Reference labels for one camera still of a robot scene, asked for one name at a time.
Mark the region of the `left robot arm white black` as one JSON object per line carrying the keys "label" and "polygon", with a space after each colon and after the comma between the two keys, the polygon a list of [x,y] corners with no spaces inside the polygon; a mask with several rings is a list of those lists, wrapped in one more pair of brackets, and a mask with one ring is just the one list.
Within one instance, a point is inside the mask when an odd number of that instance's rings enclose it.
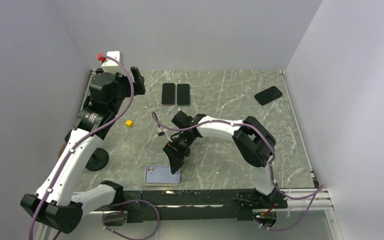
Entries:
{"label": "left robot arm white black", "polygon": [[90,212],[103,206],[117,210],[123,205],[123,187],[109,180],[79,195],[73,192],[89,160],[108,163],[109,154],[100,145],[124,99],[146,92],[139,69],[133,66],[130,71],[132,83],[119,72],[99,70],[92,77],[89,95],[57,164],[36,193],[26,193],[21,199],[21,207],[37,222],[69,234]]}

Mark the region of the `black phone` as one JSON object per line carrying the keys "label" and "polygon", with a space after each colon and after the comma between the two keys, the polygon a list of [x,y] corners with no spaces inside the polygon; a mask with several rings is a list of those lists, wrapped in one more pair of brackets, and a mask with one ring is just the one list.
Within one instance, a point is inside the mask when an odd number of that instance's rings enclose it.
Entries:
{"label": "black phone", "polygon": [[173,106],[176,103],[176,84],[163,83],[161,93],[161,104],[163,106]]}
{"label": "black phone", "polygon": [[282,95],[283,95],[283,93],[276,86],[271,86],[271,87],[255,94],[254,98],[261,106],[264,106],[264,105],[282,97]]}

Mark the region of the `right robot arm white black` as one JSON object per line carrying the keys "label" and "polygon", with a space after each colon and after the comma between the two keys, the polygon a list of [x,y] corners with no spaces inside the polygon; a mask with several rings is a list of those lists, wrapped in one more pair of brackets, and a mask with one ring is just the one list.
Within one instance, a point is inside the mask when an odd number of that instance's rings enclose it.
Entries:
{"label": "right robot arm white black", "polygon": [[197,138],[217,138],[232,141],[243,159],[252,166],[254,196],[252,203],[268,208],[276,203],[277,182],[274,178],[275,138],[253,116],[244,120],[225,120],[198,113],[190,116],[179,111],[173,118],[174,135],[163,147],[170,171],[175,174],[191,153]]}

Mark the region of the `white phone case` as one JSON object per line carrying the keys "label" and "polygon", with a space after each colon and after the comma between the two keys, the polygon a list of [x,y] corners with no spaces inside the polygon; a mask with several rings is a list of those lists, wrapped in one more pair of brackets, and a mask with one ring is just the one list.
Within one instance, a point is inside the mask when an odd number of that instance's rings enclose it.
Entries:
{"label": "white phone case", "polygon": [[162,186],[162,187],[171,187],[171,186],[178,186],[180,184],[179,181],[177,182],[151,182],[151,181],[145,181],[145,186]]}

